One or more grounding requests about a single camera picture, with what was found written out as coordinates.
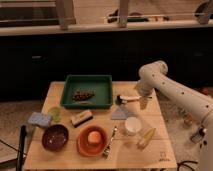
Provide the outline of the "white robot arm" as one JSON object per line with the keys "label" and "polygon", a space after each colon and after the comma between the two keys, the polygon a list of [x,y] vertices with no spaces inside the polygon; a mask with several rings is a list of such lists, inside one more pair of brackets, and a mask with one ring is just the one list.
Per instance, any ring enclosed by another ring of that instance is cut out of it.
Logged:
{"label": "white robot arm", "polygon": [[213,171],[213,98],[168,78],[167,72],[164,61],[142,66],[139,69],[138,93],[146,97],[156,88],[193,115],[206,129],[197,171]]}

